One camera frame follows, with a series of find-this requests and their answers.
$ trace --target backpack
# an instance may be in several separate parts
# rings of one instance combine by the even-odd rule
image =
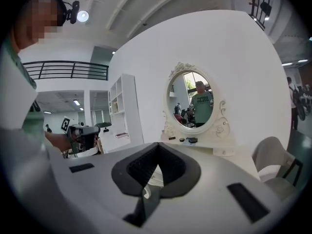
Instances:
[[[291,87],[289,87],[289,88],[292,90],[292,101],[297,106],[298,104],[301,103],[300,94],[299,94],[298,90],[292,89]]]

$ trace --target black railing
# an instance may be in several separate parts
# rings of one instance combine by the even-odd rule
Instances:
[[[23,63],[32,79],[84,78],[108,80],[108,66],[97,63],[47,60]]]
[[[262,30],[265,29],[265,21],[270,17],[272,3],[273,0],[252,0],[252,12],[249,15],[255,20]]]

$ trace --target chair backrest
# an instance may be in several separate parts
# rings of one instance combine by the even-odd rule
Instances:
[[[276,137],[268,137],[261,141],[253,154],[253,161],[258,172],[270,165],[289,168],[294,160],[295,157],[284,149]]]

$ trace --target small object on table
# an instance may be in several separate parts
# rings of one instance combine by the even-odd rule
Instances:
[[[196,143],[198,141],[197,138],[187,138],[189,140],[190,143]]]
[[[116,138],[121,138],[121,137],[125,137],[127,135],[128,135],[127,133],[122,133],[122,134],[118,134],[118,135],[115,135],[115,136],[116,136]]]

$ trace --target black slot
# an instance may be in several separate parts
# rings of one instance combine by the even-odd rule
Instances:
[[[229,185],[228,189],[248,216],[251,223],[257,222],[270,212],[241,183]]]
[[[78,165],[78,166],[72,166],[69,169],[71,170],[72,173],[76,173],[76,172],[81,172],[83,170],[87,170],[94,167],[94,165],[92,165],[91,163],[86,163],[86,164],[82,164],[82,165]]]

